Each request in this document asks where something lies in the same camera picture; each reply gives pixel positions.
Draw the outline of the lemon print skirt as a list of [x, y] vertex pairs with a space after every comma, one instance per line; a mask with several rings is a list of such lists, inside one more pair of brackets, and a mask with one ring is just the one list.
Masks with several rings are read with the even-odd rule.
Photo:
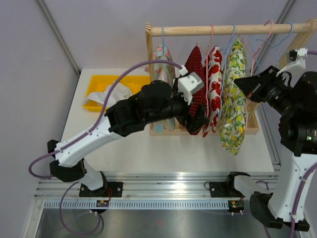
[[247, 98], [235, 85], [234, 79], [246, 76], [246, 52], [237, 38], [227, 57], [226, 81], [220, 118], [220, 141], [223, 149], [236, 156], [240, 151], [247, 128]]

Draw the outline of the white skirt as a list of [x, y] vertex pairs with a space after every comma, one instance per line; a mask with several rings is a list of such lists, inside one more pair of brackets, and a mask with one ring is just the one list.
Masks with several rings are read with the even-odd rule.
[[120, 100], [125, 100], [131, 97], [132, 91], [130, 88], [124, 86], [121, 83], [118, 83], [115, 88], [110, 91], [112, 85], [106, 87], [104, 92], [92, 92], [90, 93], [82, 102], [82, 105], [85, 105], [89, 102], [96, 102], [97, 105], [102, 106], [104, 104], [105, 98], [110, 93], [109, 99], [107, 101], [106, 107], [111, 107]]

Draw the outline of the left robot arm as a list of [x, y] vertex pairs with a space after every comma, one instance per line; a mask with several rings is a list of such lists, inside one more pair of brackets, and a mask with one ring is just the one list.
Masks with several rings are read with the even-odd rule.
[[81, 183], [93, 196], [112, 195], [105, 174], [93, 169], [85, 161], [85, 156], [110, 142], [143, 131], [148, 124], [165, 119], [175, 118], [187, 130], [196, 132], [208, 122], [203, 104], [199, 104], [195, 115], [190, 114], [193, 96], [203, 86], [203, 81], [195, 73], [177, 78], [173, 86], [161, 80], [143, 86], [137, 94], [108, 108], [91, 129], [68, 141], [49, 141], [48, 150], [54, 157], [50, 174], [63, 182]]

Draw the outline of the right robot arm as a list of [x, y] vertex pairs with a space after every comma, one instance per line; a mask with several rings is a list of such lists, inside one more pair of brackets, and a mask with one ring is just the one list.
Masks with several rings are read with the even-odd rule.
[[252, 216], [267, 228], [288, 225], [307, 232], [305, 200], [317, 168], [317, 74], [305, 72], [294, 86], [292, 75], [270, 66], [262, 73], [235, 79], [253, 102], [266, 102], [280, 114], [279, 134], [286, 148], [274, 192], [255, 183], [249, 175], [231, 172], [225, 184], [229, 196], [241, 193], [250, 202]]

